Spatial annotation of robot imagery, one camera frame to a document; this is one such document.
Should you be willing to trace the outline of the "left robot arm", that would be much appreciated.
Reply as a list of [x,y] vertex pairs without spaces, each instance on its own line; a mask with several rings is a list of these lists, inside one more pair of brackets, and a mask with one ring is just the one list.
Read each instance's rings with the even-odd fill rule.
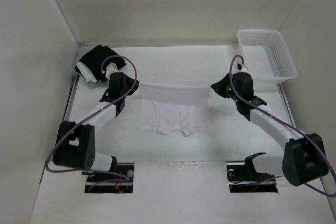
[[87,174],[100,173],[106,181],[118,175],[118,162],[114,156],[96,151],[96,134],[112,121],[125,107],[125,99],[136,92],[139,81],[124,73],[110,76],[108,88],[98,104],[76,121],[63,121],[51,158],[55,165],[67,167],[67,172],[81,170]]

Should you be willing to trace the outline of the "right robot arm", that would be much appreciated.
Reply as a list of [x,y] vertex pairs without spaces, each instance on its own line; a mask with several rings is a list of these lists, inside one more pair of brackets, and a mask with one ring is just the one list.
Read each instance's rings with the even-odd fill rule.
[[250,74],[228,73],[211,88],[220,97],[232,99],[242,116],[263,129],[283,149],[282,175],[291,185],[308,186],[310,181],[328,173],[335,176],[321,136],[304,133],[274,115],[267,102],[254,94]]

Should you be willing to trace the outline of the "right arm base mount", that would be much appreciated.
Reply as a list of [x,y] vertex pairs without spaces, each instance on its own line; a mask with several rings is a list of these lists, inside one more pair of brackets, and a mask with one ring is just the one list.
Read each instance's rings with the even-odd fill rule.
[[247,156],[243,161],[226,162],[230,193],[278,193],[277,177],[255,169],[254,158],[265,154],[259,152]]

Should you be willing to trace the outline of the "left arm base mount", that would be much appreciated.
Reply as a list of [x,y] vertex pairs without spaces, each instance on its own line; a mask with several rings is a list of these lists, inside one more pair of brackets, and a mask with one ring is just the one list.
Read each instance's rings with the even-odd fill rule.
[[86,194],[133,193],[135,163],[119,163],[115,174],[107,172],[82,172],[86,176]]

